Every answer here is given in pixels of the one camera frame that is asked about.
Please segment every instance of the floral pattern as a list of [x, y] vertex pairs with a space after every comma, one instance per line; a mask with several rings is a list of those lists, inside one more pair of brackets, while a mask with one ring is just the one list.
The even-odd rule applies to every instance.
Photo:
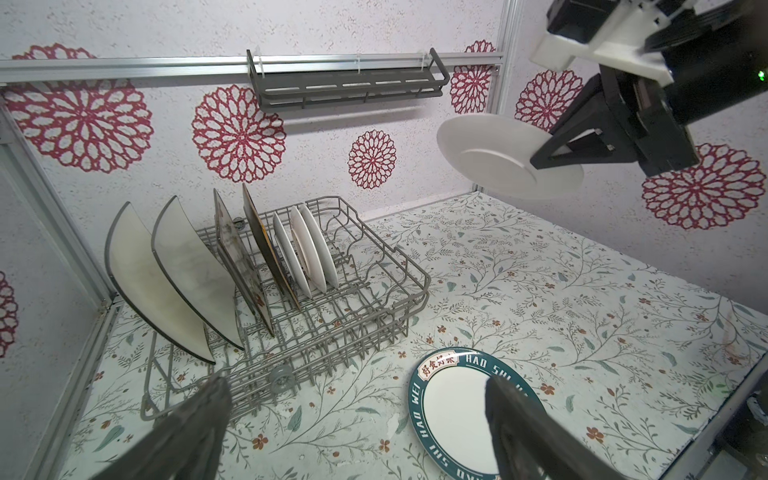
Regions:
[[746, 151], [696, 147], [701, 163], [643, 182], [645, 206], [670, 225], [709, 230], [744, 218], [765, 193], [766, 175]]
[[8, 348], [16, 341], [17, 310], [13, 287], [8, 285], [5, 272], [0, 272], [0, 359], [5, 358]]
[[[465, 51], [496, 51], [493, 44], [477, 40]], [[451, 76], [451, 105], [457, 114], [485, 111], [491, 88], [490, 65], [461, 65], [453, 68]]]
[[572, 70], [536, 74], [520, 93], [515, 118], [549, 131], [581, 91], [581, 82]]
[[395, 142], [380, 130], [357, 137], [349, 151], [349, 175], [358, 187], [376, 188], [387, 181], [395, 170]]
[[[83, 48], [33, 45], [14, 59], [93, 58]], [[128, 80], [22, 84], [4, 93], [24, 136], [66, 167], [111, 173], [140, 161], [154, 133], [144, 94]]]
[[[408, 337], [230, 425], [219, 478], [445, 479], [409, 424], [406, 389], [426, 353], [464, 346], [509, 364], [622, 475], [656, 479], [768, 350], [768, 316], [484, 194], [371, 227], [430, 273], [426, 308]], [[358, 268], [380, 258], [366, 251]], [[120, 308], [61, 478], [93, 475], [151, 430], [139, 418], [151, 328]], [[167, 365], [168, 344], [155, 348]], [[171, 378], [181, 374], [189, 385], [207, 367], [176, 351]]]
[[251, 88], [232, 85], [205, 94], [192, 128], [208, 170], [233, 182], [262, 180], [283, 161], [283, 119], [265, 114]]

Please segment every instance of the green leaf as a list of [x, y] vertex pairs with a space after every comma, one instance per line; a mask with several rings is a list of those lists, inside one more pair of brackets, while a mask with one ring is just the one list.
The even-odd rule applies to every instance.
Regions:
[[291, 432], [295, 432], [300, 428], [301, 428], [301, 405], [299, 405], [299, 408], [296, 409], [296, 413], [293, 414], [293, 416], [290, 418], [290, 421], [288, 422], [288, 429]]
[[403, 430], [405, 430], [406, 425], [408, 425], [408, 417], [402, 417], [397, 424], [397, 430], [395, 430], [395, 435], [398, 435]]
[[755, 347], [758, 350], [763, 350], [764, 352], [768, 352], [768, 349], [766, 347], [760, 345], [759, 343], [750, 342], [749, 340], [747, 340], [746, 342], [749, 343], [751, 346]]
[[677, 366], [677, 359], [674, 358], [674, 355], [672, 355], [671, 353], [667, 353], [667, 352], [662, 352], [661, 355], [666, 356], [667, 360], [670, 361], [672, 366]]
[[694, 427], [686, 427], [683, 425], [678, 425], [677, 423], [673, 423], [672, 425], [675, 425], [683, 432], [686, 432], [688, 435], [696, 435], [699, 432], [699, 429], [695, 429]]
[[104, 440], [101, 440], [101, 443], [98, 447], [94, 450], [94, 452], [98, 452], [105, 446], [109, 445], [113, 440], [115, 440], [117, 437], [123, 434], [125, 432], [125, 428], [123, 428], [122, 425], [116, 425], [110, 429], [109, 432], [107, 432], [107, 436], [104, 437]]
[[733, 308], [736, 310], [740, 310], [742, 313], [746, 313], [747, 315], [751, 316], [752, 318], [755, 318], [755, 316], [750, 312], [745, 306], [741, 306], [738, 303], [733, 304]]
[[610, 365], [608, 365], [606, 362], [603, 362], [602, 360], [598, 360], [598, 363], [600, 364], [600, 366], [601, 366], [601, 367], [603, 367], [604, 369], [606, 369], [608, 372], [614, 373], [614, 374], [616, 374], [616, 375], [618, 375], [618, 374], [619, 374], [619, 372], [617, 372], [616, 370], [614, 370], [614, 369], [613, 369], [613, 367], [612, 367], [612, 366], [610, 366]]
[[378, 413], [376, 410], [374, 410], [374, 409], [372, 409], [372, 408], [370, 408], [370, 407], [358, 407], [358, 408], [356, 408], [356, 409], [355, 409], [355, 412], [359, 412], [359, 413], [371, 413], [371, 414], [375, 413], [375, 414], [377, 414], [377, 415], [379, 414], [379, 413]]

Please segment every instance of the aluminum rail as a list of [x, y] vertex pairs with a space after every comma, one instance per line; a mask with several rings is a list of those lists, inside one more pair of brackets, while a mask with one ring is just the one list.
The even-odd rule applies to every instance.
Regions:
[[[502, 65], [501, 52], [438, 53], [443, 64]], [[428, 54], [269, 55], [254, 56], [261, 73], [335, 71], [419, 67]], [[187, 77], [248, 74], [242, 57], [77, 58], [66, 60], [0, 60], [0, 84], [27, 81], [98, 80], [102, 78]]]

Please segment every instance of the gray wire dish rack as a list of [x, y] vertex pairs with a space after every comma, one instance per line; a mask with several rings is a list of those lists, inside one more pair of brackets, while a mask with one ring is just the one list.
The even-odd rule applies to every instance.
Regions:
[[[302, 71], [264, 74], [253, 63], [250, 50], [248, 75], [256, 92], [259, 108], [265, 112], [294, 108], [364, 104], [408, 98], [440, 97], [450, 74], [434, 48], [429, 50], [429, 66], [380, 68], [371, 70]], [[431, 68], [437, 65], [442, 78]]]
[[[291, 279], [300, 309], [292, 306], [280, 295], [247, 222], [236, 219], [240, 236], [257, 265], [275, 336], [253, 318], [237, 292], [237, 322], [245, 351], [234, 355], [236, 349], [232, 350], [229, 343], [206, 328], [217, 363], [201, 366], [207, 372], [197, 381], [181, 386], [176, 378], [182, 352], [170, 344], [167, 364], [162, 364], [165, 356], [156, 355], [158, 338], [154, 333], [141, 400], [143, 420], [166, 415], [214, 372], [221, 371], [230, 383], [230, 420], [234, 422], [255, 414], [264, 403], [277, 403], [281, 395], [295, 395], [302, 382], [308, 380], [314, 386], [317, 376], [333, 374], [342, 365], [349, 368], [353, 357], [365, 359], [399, 336], [408, 336], [409, 317], [420, 312], [429, 298], [431, 279], [427, 272], [398, 247], [385, 243], [341, 197], [320, 197], [306, 205], [318, 220], [331, 250], [339, 273], [339, 289], [329, 286], [325, 294], [315, 290], [309, 299]], [[274, 232], [272, 214], [277, 213], [283, 225], [287, 225], [290, 207], [260, 215], [270, 237]], [[216, 228], [206, 227], [197, 232], [218, 257]], [[285, 265], [282, 257], [278, 260]]]

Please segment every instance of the brown plate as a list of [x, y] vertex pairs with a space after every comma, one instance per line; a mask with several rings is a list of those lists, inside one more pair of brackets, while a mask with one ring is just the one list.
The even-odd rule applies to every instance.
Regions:
[[275, 249], [272, 247], [269, 235], [266, 234], [266, 228], [259, 218], [259, 212], [256, 211], [256, 207], [253, 205], [253, 199], [248, 193], [248, 188], [243, 184], [243, 209], [245, 210], [245, 218], [248, 219], [250, 225], [250, 231], [253, 233], [253, 238], [256, 240], [256, 245], [259, 246], [261, 254], [264, 255], [264, 261], [270, 268], [272, 277], [275, 279], [275, 283], [280, 288], [281, 292], [288, 292], [293, 304], [296, 308], [299, 307], [299, 299], [296, 298], [296, 293], [288, 284], [288, 279], [283, 271], [283, 267], [280, 265]]
[[250, 311], [254, 315], [259, 314], [266, 329], [274, 336], [275, 331], [272, 326], [270, 308], [264, 301], [266, 296], [261, 290], [256, 267], [248, 255], [248, 250], [246, 250], [243, 239], [240, 238], [237, 228], [235, 228], [227, 207], [215, 188], [214, 205], [216, 206], [216, 241], [224, 267], [230, 272]]

